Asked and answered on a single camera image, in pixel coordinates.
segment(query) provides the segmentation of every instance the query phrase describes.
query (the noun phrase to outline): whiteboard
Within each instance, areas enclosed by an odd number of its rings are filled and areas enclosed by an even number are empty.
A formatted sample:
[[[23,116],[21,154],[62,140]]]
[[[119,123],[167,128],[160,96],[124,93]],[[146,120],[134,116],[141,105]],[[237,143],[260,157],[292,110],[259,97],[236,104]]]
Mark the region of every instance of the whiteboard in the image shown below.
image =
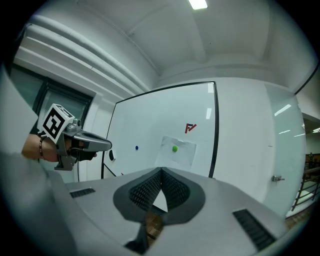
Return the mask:
[[[196,126],[186,133],[187,124]],[[164,137],[195,144],[191,168],[185,171],[209,176],[215,140],[213,82],[165,88],[117,103],[107,135],[116,159],[111,161],[106,152],[104,164],[116,176],[157,167]]]

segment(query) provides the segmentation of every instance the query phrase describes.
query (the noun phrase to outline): black mesh cover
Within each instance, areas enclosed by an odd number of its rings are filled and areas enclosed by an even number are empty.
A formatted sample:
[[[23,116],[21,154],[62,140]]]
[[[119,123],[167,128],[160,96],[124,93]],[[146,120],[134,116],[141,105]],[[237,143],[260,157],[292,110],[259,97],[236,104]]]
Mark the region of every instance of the black mesh cover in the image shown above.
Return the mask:
[[[161,172],[146,179],[129,190],[129,198],[141,209],[148,211],[161,189]]]
[[[168,211],[183,204],[190,196],[190,189],[165,171],[162,171],[162,191]]]
[[[188,222],[205,204],[201,186],[165,167],[158,167],[119,187],[113,195],[113,203],[126,220],[143,223],[160,190],[168,208],[168,213],[162,216],[164,225]]]

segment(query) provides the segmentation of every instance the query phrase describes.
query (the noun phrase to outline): window frame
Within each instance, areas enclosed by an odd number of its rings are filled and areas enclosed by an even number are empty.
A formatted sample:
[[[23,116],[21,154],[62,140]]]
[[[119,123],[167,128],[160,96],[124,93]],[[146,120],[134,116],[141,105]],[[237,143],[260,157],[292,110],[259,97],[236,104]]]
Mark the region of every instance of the window frame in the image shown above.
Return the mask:
[[[81,117],[81,124],[83,127],[85,120],[86,120],[86,117],[87,117],[87,114],[89,112],[90,105],[93,101],[92,96],[86,95],[80,91],[77,91],[76,89],[70,88],[62,83],[59,83],[57,81],[50,79],[47,76],[40,75],[40,74],[33,72],[25,67],[19,66],[15,63],[12,65],[12,68],[19,70],[23,73],[26,73],[30,76],[36,77],[36,78],[43,81],[43,83],[42,83],[42,85],[41,85],[41,87],[35,97],[33,106],[32,106],[32,110],[37,114],[37,116],[39,116],[39,114],[40,114],[40,110],[43,105],[43,102],[44,102],[44,99],[45,99],[47,92],[52,91],[52,92],[55,92],[58,94],[63,94],[64,96],[67,96],[67,97],[69,97],[73,100],[76,100],[78,102],[81,102],[85,105],[84,110],[83,110],[83,114]]]

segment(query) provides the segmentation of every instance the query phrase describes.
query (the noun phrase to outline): window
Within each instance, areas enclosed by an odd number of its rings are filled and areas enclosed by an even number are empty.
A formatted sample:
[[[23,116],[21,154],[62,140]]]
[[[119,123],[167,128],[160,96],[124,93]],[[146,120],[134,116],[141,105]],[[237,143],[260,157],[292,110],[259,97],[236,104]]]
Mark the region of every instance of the window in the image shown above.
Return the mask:
[[[62,105],[75,118],[80,119],[82,125],[85,123],[93,99],[91,96],[15,64],[12,67],[10,78],[24,100],[38,115],[38,122],[35,124],[38,129],[41,128],[42,120],[53,103]],[[42,159],[39,160],[39,163],[47,171],[54,171],[57,166],[56,162]],[[65,183],[74,182],[75,176],[78,175],[78,164],[74,165],[72,171],[56,172],[60,173]]]

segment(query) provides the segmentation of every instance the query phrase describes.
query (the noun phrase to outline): gray surface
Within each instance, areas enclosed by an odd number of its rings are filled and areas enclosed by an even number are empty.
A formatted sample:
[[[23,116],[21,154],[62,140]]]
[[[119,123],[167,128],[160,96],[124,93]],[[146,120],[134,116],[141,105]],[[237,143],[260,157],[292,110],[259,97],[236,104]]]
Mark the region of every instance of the gray surface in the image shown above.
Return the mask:
[[[106,233],[105,230],[102,230],[99,227],[96,221],[93,221],[90,216],[87,216],[87,214],[79,207],[76,200],[70,196],[66,185],[63,183],[63,180],[58,173],[51,171],[49,172],[49,177],[55,202],[58,205],[66,226],[73,236],[79,255],[137,255],[119,244],[113,238],[113,235],[109,235],[116,232],[116,230],[109,228],[108,233]]]
[[[139,223],[125,220],[113,204],[114,191],[152,169],[111,179],[64,184],[37,162],[0,157],[1,190],[17,223],[34,243],[51,255],[137,255],[124,248],[136,238]],[[287,228],[271,210],[239,189],[215,179],[170,168],[205,191],[202,210],[189,222],[165,226],[148,255],[247,256],[257,249],[232,212],[247,209],[275,237]],[[96,192],[72,198],[70,191]]]
[[[257,253],[232,212],[247,209],[275,237],[287,228],[282,219],[238,188],[193,173],[170,170],[197,182],[205,191],[202,210],[188,223],[165,226],[145,255],[237,255]]]
[[[114,191],[123,184],[153,170],[147,169],[111,179],[70,183],[70,191],[92,187],[95,193],[75,198],[80,208],[103,232],[125,244],[134,239],[139,224],[125,220],[115,208]],[[276,238],[287,228],[282,219],[238,188],[212,178],[170,168],[197,182],[205,191],[202,210],[188,223],[165,226],[145,255],[237,255],[257,253],[257,249],[233,216],[247,209]]]
[[[69,191],[93,188],[94,193],[76,197],[74,200],[99,229],[109,234],[120,244],[125,245],[129,241],[135,240],[140,223],[124,219],[114,205],[114,192],[120,186],[153,169],[150,168],[111,179],[69,183],[66,186]]]

